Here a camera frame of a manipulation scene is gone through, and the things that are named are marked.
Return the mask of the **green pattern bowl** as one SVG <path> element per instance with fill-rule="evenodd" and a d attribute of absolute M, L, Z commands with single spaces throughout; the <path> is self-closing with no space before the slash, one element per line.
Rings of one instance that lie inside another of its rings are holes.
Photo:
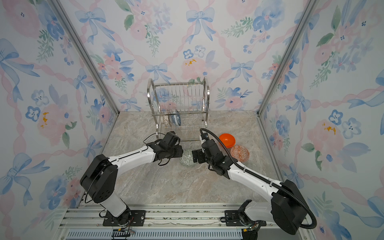
<path fill-rule="evenodd" d="M 191 149 L 184 150 L 180 163 L 185 167 L 193 167 L 195 165 Z"/>

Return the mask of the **orange plastic bowl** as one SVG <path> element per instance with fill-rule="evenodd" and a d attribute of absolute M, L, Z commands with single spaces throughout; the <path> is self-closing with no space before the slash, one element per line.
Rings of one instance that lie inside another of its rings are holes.
<path fill-rule="evenodd" d="M 219 136 L 221 142 L 225 145 L 227 149 L 230 149 L 236 145 L 236 139 L 233 135 L 224 133 Z"/>

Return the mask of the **maroon white pattern bowl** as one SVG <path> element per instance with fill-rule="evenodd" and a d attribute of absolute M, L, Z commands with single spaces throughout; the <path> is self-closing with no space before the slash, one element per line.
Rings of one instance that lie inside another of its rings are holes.
<path fill-rule="evenodd" d="M 163 123 L 166 127 L 169 127 L 170 126 L 170 119 L 169 119 L 169 116 L 165 115 L 163 116 Z"/>

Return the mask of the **blue floral bowl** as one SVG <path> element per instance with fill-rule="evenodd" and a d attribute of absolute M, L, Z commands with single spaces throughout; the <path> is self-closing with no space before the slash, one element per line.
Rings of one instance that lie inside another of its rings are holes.
<path fill-rule="evenodd" d="M 168 115 L 170 126 L 179 127 L 182 125 L 181 116 L 179 111 L 174 111 Z"/>

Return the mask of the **red geometric pattern bowl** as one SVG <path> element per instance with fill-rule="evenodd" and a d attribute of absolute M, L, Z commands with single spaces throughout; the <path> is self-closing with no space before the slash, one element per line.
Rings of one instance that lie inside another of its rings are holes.
<path fill-rule="evenodd" d="M 249 150 L 240 145 L 235 145 L 231 148 L 231 156 L 241 163 L 244 163 L 250 159 Z"/>

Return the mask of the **steel wire dish rack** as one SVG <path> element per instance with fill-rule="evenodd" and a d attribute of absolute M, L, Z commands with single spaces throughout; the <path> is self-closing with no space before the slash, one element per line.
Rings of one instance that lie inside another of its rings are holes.
<path fill-rule="evenodd" d="M 155 84 L 150 79 L 147 98 L 155 121 L 157 138 L 174 131 L 184 142 L 199 140 L 200 129 L 208 125 L 210 88 L 206 77 L 173 84 Z M 163 116 L 174 111 L 180 112 L 182 125 L 166 127 Z"/>

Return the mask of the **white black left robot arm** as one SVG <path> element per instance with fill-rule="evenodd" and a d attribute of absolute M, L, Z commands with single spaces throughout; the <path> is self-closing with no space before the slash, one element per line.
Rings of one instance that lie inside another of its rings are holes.
<path fill-rule="evenodd" d="M 141 165 L 180 158 L 183 149 L 175 132 L 166 133 L 162 139 L 144 145 L 126 154 L 106 157 L 96 156 L 80 180 L 92 201 L 104 207 L 113 217 L 119 218 L 130 213 L 129 207 L 115 192 L 117 178 Z"/>

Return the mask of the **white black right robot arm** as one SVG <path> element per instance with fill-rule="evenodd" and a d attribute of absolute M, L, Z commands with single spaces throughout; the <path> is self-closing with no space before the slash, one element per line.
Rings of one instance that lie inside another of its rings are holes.
<path fill-rule="evenodd" d="M 310 229 L 317 225 L 314 214 L 294 183 L 288 180 L 282 183 L 247 168 L 230 154 L 224 155 L 214 140 L 204 142 L 201 149 L 192 151 L 192 156 L 195 163 L 207 163 L 209 170 L 248 187 L 268 201 L 262 206 L 246 200 L 234 216 L 225 216 L 224 221 L 252 231 L 265 222 L 274 222 L 291 235 L 300 228 Z"/>

